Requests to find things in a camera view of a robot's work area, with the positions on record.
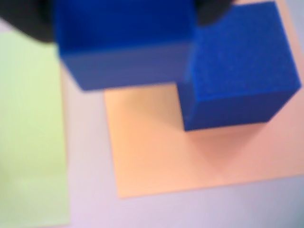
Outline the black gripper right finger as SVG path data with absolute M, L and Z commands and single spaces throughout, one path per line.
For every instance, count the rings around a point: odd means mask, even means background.
M 199 25 L 215 22 L 223 16 L 234 3 L 234 0 L 197 0 L 196 14 Z

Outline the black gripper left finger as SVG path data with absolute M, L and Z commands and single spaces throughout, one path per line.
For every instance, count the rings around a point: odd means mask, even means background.
M 30 38 L 53 43 L 52 0 L 0 0 L 0 18 Z

